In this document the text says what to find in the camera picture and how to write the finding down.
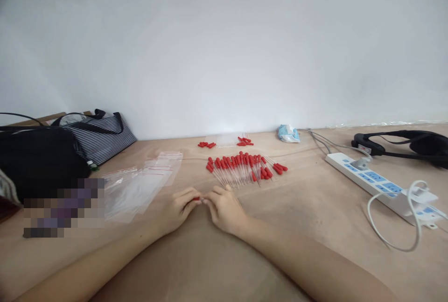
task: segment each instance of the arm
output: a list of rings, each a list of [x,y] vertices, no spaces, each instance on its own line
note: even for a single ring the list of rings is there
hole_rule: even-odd
[[[217,227],[257,249],[316,301],[398,301],[372,274],[317,241],[247,216],[229,185],[204,198]]]
[[[156,221],[147,222],[87,254],[31,288],[16,301],[88,301],[140,252],[181,226],[201,203],[193,200],[199,196],[194,188],[174,194]]]

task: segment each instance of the black bag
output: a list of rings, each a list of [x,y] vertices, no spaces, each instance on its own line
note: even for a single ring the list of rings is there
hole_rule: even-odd
[[[91,170],[75,150],[75,136],[63,127],[0,126],[0,169],[14,182],[18,199],[56,198],[58,189],[75,189]]]
[[[95,115],[69,114],[79,114],[89,118],[63,126],[76,137],[80,146],[78,154],[86,161],[101,165],[137,141],[118,112],[108,118],[104,118],[106,112],[99,109],[95,110]],[[59,126],[64,116],[56,119],[51,125]]]

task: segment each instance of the white wall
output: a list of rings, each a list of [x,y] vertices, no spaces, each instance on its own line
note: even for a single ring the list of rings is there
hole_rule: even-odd
[[[446,2],[0,0],[0,109],[139,139],[448,120]]]

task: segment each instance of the gray cable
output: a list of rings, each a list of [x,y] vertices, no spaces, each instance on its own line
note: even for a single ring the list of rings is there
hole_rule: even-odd
[[[323,145],[325,146],[325,148],[328,150],[328,153],[331,154],[331,149],[330,149],[330,147],[328,146],[328,144],[326,144],[324,141],[322,141],[322,140],[316,138],[316,137],[314,136],[314,133],[313,133],[313,132],[310,131],[309,134],[313,137],[313,139],[315,139],[316,141],[318,141],[318,142],[320,142],[321,144],[323,144]]]
[[[330,144],[332,144],[333,146],[341,147],[341,148],[348,148],[348,149],[357,150],[358,152],[363,153],[364,155],[368,156],[370,160],[372,160],[372,157],[370,156],[370,154],[367,153],[366,151],[362,150],[362,149],[355,148],[355,147],[350,147],[350,146],[339,145],[339,144],[337,144],[337,143],[334,143],[334,142],[330,141],[330,140],[327,139],[325,136],[320,135],[319,133],[313,132],[311,129],[297,129],[297,130],[303,130],[303,131],[306,131],[306,132],[310,133],[311,135],[312,135],[312,134],[314,134],[314,135],[318,135],[318,136],[320,136],[321,138],[323,138],[324,140],[326,140],[327,142],[329,142]]]

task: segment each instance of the finger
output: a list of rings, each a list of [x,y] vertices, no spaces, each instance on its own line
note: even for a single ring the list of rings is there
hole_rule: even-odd
[[[213,220],[213,222],[216,222],[218,219],[218,211],[216,210],[215,205],[208,199],[204,200],[204,204],[207,205],[210,209],[211,220]]]
[[[178,197],[180,197],[180,196],[183,196],[183,195],[188,194],[189,192],[192,192],[192,191],[195,191],[195,190],[196,190],[196,189],[193,188],[193,187],[188,187],[188,188],[186,188],[184,191],[180,191],[180,192],[175,193],[173,196],[174,196],[175,198],[178,198]]]
[[[184,207],[184,209],[183,209],[183,211],[182,211],[182,215],[187,217],[187,216],[190,214],[190,212],[192,212],[193,209],[194,209],[195,207],[197,207],[198,205],[200,205],[200,204],[201,204],[201,201],[191,201],[191,202],[189,202],[189,203]]]
[[[220,198],[220,195],[211,191],[208,194],[204,195],[204,198],[209,199],[214,205],[216,205],[218,199]]]
[[[221,187],[218,187],[217,185],[215,185],[213,187],[213,192],[217,193],[218,195],[223,195],[225,194],[225,190]]]
[[[191,192],[188,192],[185,195],[176,198],[176,200],[180,202],[182,207],[184,207],[185,205],[188,204],[188,202],[192,201],[196,197],[201,197],[201,193],[198,190],[193,189]]]

